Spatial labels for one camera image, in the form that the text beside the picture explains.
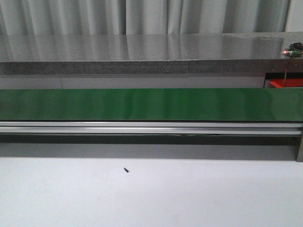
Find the aluminium conveyor frame rail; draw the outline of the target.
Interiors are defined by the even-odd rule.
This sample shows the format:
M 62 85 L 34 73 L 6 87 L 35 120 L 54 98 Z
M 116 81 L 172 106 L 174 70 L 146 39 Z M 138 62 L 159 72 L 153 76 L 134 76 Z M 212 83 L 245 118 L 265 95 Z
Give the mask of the aluminium conveyor frame rail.
M 6 143 L 292 146 L 303 160 L 300 122 L 1 122 Z

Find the grey stone counter shelf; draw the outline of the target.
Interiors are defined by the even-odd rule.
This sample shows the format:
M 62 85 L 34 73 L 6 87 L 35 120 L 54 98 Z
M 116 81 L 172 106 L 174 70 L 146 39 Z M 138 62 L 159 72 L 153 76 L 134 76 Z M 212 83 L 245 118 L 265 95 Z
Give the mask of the grey stone counter shelf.
M 302 72 L 283 50 L 301 32 L 181 35 L 3 35 L 2 75 Z

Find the small green circuit board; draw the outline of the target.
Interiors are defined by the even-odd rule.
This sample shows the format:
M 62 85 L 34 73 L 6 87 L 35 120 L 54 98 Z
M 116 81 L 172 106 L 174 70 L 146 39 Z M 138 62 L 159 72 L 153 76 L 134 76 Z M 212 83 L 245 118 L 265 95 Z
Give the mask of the small green circuit board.
M 287 56 L 295 56 L 295 57 L 298 57 L 298 56 L 302 56 L 303 54 L 303 51 L 302 50 L 299 50 L 299 49 L 284 49 L 282 51 L 282 54 L 284 55 L 287 55 Z

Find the green conveyor belt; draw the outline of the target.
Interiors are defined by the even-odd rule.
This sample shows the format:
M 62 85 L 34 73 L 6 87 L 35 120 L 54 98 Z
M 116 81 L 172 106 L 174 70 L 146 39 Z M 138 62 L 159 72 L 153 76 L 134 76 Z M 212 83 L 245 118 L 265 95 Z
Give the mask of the green conveyor belt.
M 300 122 L 301 88 L 4 89 L 3 121 Z

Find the red plastic tray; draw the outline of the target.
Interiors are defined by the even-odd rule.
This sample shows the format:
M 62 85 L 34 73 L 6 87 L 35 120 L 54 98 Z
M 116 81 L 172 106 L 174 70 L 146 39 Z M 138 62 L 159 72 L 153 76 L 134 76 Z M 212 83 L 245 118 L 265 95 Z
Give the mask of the red plastic tray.
M 303 87 L 303 79 L 273 79 L 269 81 L 270 88 Z

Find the grey white curtain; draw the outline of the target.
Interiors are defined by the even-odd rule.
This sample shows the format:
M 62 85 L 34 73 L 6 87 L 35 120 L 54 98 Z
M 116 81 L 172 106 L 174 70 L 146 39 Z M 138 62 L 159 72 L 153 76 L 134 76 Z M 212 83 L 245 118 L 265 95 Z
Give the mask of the grey white curtain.
M 300 0 L 3 0 L 2 35 L 300 32 Z

